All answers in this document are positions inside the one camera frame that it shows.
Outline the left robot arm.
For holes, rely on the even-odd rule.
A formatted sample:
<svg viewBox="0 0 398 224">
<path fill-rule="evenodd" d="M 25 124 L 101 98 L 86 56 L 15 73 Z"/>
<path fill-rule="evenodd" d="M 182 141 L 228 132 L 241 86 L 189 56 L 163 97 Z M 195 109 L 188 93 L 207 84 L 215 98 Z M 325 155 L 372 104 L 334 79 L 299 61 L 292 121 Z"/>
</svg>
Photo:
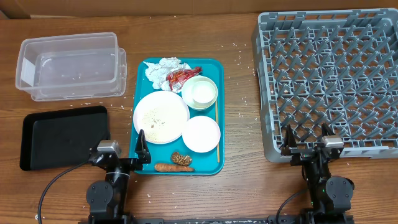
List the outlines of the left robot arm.
<svg viewBox="0 0 398 224">
<path fill-rule="evenodd" d="M 106 171 L 105 179 L 91 184 L 86 191 L 90 206 L 89 223 L 135 223 L 133 216 L 124 210 L 130 173 L 142 170 L 151 163 L 145 132 L 139 131 L 136 158 L 122 158 L 117 141 L 102 140 L 90 154 L 88 162 Z"/>
</svg>

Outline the white napkin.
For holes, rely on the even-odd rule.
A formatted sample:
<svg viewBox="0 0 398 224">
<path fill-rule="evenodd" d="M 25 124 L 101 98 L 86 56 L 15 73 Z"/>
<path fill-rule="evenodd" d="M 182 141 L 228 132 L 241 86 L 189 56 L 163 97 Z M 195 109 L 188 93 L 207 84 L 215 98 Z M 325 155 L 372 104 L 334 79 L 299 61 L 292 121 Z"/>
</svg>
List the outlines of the white napkin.
<svg viewBox="0 0 398 224">
<path fill-rule="evenodd" d="M 187 63 L 182 63 L 176 57 L 162 58 L 159 63 L 144 62 L 144 64 L 148 66 L 145 75 L 152 82 L 153 89 L 163 91 L 172 91 L 170 82 L 166 80 L 168 74 L 181 69 L 191 69 Z"/>
</svg>

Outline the pale green bowl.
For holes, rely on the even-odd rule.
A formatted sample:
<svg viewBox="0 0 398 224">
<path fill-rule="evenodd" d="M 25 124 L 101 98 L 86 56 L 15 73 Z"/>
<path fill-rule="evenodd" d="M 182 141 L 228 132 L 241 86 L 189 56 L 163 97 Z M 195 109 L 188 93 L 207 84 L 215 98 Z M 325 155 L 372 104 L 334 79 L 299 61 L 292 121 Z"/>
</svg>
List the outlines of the pale green bowl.
<svg viewBox="0 0 398 224">
<path fill-rule="evenodd" d="M 212 101 L 209 105 L 204 105 L 204 106 L 202 106 L 202 105 L 196 104 L 196 103 L 193 101 L 193 98 L 192 98 L 192 88 L 193 88 L 193 85 L 194 85 L 196 82 L 199 82 L 199 81 L 208 81 L 208 82 L 212 83 L 213 86 L 215 87 L 216 95 L 215 95 L 213 101 Z M 194 110 L 198 110 L 198 111 L 206 110 L 207 108 L 209 108 L 211 105 L 213 105 L 213 104 L 215 103 L 215 101 L 217 100 L 217 97 L 218 97 L 218 87 L 216 86 L 215 82 L 214 82 L 213 80 L 211 80 L 210 78 L 208 78 L 208 77 L 204 77 L 204 76 L 195 76 L 195 77 L 193 77 L 193 78 L 187 80 L 187 81 L 185 82 L 183 88 L 182 88 L 182 98 L 183 98 L 184 102 L 185 102 L 189 107 L 191 107 L 191 108 L 194 109 Z"/>
</svg>

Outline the white cup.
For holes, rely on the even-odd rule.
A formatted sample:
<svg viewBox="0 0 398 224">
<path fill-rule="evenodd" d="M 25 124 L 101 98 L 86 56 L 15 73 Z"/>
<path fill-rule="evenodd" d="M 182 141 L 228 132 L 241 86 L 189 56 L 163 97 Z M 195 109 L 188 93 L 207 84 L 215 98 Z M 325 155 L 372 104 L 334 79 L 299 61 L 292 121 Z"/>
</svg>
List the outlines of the white cup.
<svg viewBox="0 0 398 224">
<path fill-rule="evenodd" d="M 209 105 L 216 95 L 215 87 L 208 81 L 199 81 L 193 85 L 192 98 L 196 104 Z"/>
</svg>

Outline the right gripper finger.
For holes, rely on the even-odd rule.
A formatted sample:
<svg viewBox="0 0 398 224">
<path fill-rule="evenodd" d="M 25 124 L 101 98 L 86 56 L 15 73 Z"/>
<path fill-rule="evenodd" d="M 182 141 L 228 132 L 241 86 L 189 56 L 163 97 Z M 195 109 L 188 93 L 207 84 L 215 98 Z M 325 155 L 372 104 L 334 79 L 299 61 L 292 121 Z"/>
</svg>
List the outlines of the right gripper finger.
<svg viewBox="0 0 398 224">
<path fill-rule="evenodd" d="M 321 125 L 321 129 L 322 129 L 322 137 L 324 137 L 324 136 L 334 136 L 335 135 L 333 130 L 326 123 L 323 123 Z"/>
<path fill-rule="evenodd" d="M 290 148 L 290 147 L 292 147 L 292 148 L 297 147 L 297 143 L 295 141 L 293 129 L 291 128 L 291 125 L 288 124 L 286 126 L 285 138 L 284 138 L 283 144 L 281 145 L 281 148 L 285 149 L 285 148 Z"/>
</svg>

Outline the red snack wrapper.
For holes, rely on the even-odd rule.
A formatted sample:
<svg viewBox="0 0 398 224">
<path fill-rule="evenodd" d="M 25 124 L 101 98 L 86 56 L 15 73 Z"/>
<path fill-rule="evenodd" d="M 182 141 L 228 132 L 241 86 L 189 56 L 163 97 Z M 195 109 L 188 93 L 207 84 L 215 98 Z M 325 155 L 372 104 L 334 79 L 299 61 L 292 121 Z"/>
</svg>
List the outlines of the red snack wrapper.
<svg viewBox="0 0 398 224">
<path fill-rule="evenodd" d="M 166 80 L 169 82 L 171 91 L 179 93 L 187 80 L 199 75 L 202 71 L 201 67 L 180 69 L 168 74 Z"/>
</svg>

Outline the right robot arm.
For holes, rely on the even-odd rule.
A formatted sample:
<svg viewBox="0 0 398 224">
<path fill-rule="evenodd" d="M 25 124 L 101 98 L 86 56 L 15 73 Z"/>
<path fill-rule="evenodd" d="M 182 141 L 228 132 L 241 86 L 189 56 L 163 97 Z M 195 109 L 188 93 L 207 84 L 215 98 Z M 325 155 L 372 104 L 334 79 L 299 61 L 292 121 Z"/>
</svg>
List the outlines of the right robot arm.
<svg viewBox="0 0 398 224">
<path fill-rule="evenodd" d="M 354 222 L 352 216 L 345 214 L 351 209 L 354 183 L 345 177 L 332 176 L 328 166 L 331 160 L 340 158 L 343 148 L 343 140 L 325 123 L 322 124 L 320 142 L 314 144 L 311 149 L 299 149 L 293 129 L 290 126 L 286 127 L 281 154 L 291 157 L 291 166 L 302 168 L 302 177 L 307 183 L 307 188 L 293 194 L 283 202 L 275 215 L 276 223 L 283 220 L 306 224 Z M 310 195 L 312 207 L 304 208 L 296 217 L 281 217 L 283 207 L 305 192 Z"/>
</svg>

